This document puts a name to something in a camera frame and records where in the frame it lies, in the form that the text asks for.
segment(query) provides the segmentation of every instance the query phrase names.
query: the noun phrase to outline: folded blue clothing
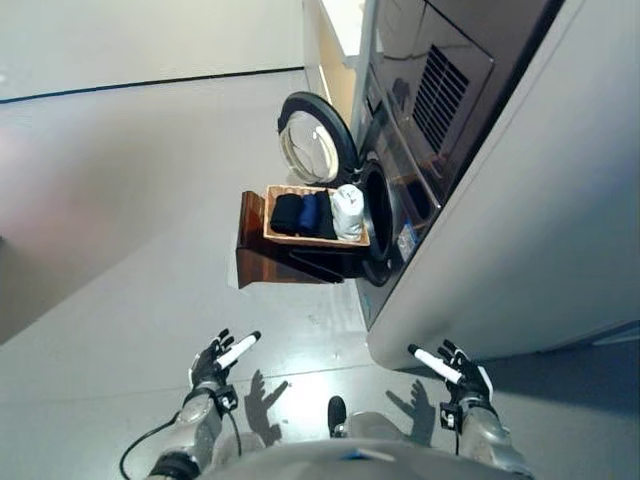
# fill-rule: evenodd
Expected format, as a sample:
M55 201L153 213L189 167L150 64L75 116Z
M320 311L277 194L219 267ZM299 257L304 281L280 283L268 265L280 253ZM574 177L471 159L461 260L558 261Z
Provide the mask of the folded blue clothing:
M302 210L298 217L298 232L305 237L316 237L319 223L318 199L315 195L303 195Z

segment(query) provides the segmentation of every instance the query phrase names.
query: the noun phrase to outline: white fingertip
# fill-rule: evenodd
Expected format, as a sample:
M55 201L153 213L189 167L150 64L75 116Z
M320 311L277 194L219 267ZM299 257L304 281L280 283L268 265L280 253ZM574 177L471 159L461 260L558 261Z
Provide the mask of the white fingertip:
M233 345L227 353L221 355L214 363L220 370L224 370L233 362L235 362L240 355L249 350L256 342L258 337L255 334L248 335Z
M462 374L460 372L454 370L445 364L442 359L434 357L429 352L417 349L413 355L431 370L452 383L458 384L462 378Z
M487 387L489 387L489 402L493 402L493 383L491 383L489 374L484 369L484 367L478 367L478 370L480 370L480 375L482 375L482 378L484 379L484 383L486 383Z

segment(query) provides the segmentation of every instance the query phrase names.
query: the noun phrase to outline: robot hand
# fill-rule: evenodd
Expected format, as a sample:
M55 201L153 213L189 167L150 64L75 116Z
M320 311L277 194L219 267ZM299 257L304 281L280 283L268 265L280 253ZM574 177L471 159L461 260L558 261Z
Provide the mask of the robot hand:
M218 386L225 385L231 367L236 361L224 369L216 367L216 360L231 350L234 342L233 336L229 336L229 329L222 330L214 338L207 348L198 353L189 369L189 382L191 388L203 383L213 383Z
M445 380L451 393L451 403L459 403L464 398L477 398L491 404L493 400L493 384L484 367L473 363L464 351L453 342L445 340L438 353L452 369L462 374L457 383Z
M472 362L462 349L445 340L438 349L443 359L434 357L416 345L409 345L409 352L445 379L451 400L440 404L440 424L443 428L460 432L465 412L474 407L496 414L491 406L493 385L489 375L483 367Z

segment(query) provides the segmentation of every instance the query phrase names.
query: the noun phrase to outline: washing machine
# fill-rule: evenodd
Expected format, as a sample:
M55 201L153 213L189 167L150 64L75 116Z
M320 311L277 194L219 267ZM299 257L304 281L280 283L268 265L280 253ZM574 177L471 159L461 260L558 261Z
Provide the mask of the washing machine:
M417 164L373 72L366 77L364 134L356 145L338 112L310 92L291 94L278 132L291 171L308 185L356 185L365 200L370 246L356 279L368 328L398 283L440 204Z
M285 102L285 156L309 184L353 183L368 255L356 280L370 329L468 170L562 0L377 0L354 105L358 142L309 93Z

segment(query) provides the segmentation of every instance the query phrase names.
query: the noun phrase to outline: white cabinet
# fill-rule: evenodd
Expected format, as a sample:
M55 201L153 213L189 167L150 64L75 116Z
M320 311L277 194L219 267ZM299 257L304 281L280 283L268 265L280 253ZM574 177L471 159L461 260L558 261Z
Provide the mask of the white cabinet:
M309 88L351 122L364 0L304 0L304 64Z

